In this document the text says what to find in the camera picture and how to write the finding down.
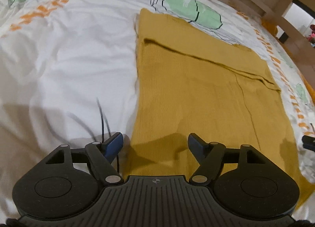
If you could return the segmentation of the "mustard yellow knit garment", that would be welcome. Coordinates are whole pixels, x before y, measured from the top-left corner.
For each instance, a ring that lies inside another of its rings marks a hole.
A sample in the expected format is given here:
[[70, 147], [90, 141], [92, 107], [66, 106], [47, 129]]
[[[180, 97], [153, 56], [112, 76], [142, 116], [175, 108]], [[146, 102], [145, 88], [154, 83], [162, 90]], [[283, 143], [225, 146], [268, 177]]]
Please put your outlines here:
[[198, 163], [187, 138], [195, 133], [227, 147], [252, 145], [295, 180], [300, 203], [310, 197], [314, 185], [299, 170], [280, 88], [258, 54], [147, 9], [136, 51], [139, 102], [124, 177], [190, 177]]

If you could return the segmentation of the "pink red clothes pile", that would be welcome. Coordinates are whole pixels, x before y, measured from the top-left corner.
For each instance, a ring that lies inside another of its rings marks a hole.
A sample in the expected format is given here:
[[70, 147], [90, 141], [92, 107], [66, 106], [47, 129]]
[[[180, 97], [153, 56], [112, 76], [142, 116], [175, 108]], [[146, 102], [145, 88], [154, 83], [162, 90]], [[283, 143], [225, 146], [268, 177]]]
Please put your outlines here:
[[311, 24], [310, 28], [311, 28], [311, 34], [309, 36], [307, 36], [307, 40], [310, 43], [314, 44], [315, 43], [315, 25]]

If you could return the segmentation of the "white patterned duvet cover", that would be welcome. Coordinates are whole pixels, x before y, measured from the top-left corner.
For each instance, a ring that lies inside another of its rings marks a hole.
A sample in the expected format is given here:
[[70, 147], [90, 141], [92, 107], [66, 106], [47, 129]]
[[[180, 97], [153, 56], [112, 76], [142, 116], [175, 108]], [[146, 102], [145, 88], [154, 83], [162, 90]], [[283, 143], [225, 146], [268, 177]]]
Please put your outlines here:
[[[19, 217], [16, 182], [59, 146], [74, 149], [114, 133], [123, 176], [139, 102], [142, 9], [180, 18], [266, 61], [296, 140], [298, 166], [314, 185], [314, 104], [297, 66], [258, 18], [227, 0], [1, 0], [1, 222]], [[314, 220], [314, 192], [296, 219]]]

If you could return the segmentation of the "yellow fitted sheet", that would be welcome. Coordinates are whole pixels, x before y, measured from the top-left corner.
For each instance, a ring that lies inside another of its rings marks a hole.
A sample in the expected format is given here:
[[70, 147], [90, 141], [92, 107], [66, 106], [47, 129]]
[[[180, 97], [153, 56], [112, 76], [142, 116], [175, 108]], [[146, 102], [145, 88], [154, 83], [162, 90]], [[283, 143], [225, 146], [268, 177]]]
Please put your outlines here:
[[277, 25], [275, 25], [273, 22], [262, 18], [260, 20], [261, 25], [273, 36], [276, 37], [278, 34], [278, 28]]

